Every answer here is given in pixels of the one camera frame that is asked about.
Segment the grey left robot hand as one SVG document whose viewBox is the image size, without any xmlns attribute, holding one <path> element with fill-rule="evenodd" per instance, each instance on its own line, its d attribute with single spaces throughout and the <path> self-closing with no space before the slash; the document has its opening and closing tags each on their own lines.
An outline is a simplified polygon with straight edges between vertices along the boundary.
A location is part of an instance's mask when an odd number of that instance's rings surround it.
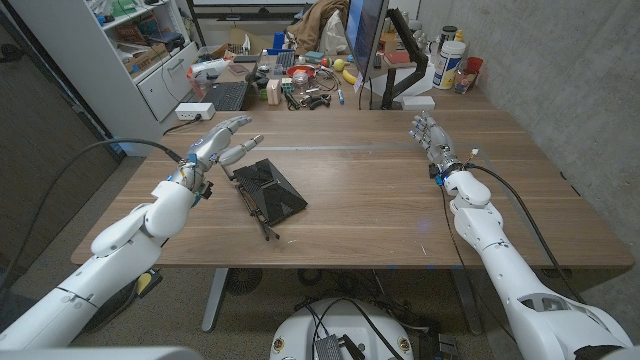
<svg viewBox="0 0 640 360">
<path fill-rule="evenodd" d="M 167 181 L 177 183 L 195 193 L 204 182 L 204 174 L 212 166 L 232 165 L 264 140 L 263 135 L 256 135 L 244 143 L 230 146 L 231 137 L 251 121 L 251 117 L 239 115 L 215 125 L 189 147 L 186 158 L 179 162 L 176 170 L 167 177 Z"/>
</svg>

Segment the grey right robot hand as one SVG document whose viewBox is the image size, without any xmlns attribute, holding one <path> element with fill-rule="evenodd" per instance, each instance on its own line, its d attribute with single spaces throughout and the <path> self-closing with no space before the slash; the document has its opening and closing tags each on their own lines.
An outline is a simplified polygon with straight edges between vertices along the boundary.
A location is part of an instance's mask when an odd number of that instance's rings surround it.
<svg viewBox="0 0 640 360">
<path fill-rule="evenodd" d="M 431 179 L 445 180 L 453 172 L 463 169 L 453 140 L 426 111 L 414 117 L 409 135 L 426 151 Z"/>
</svg>

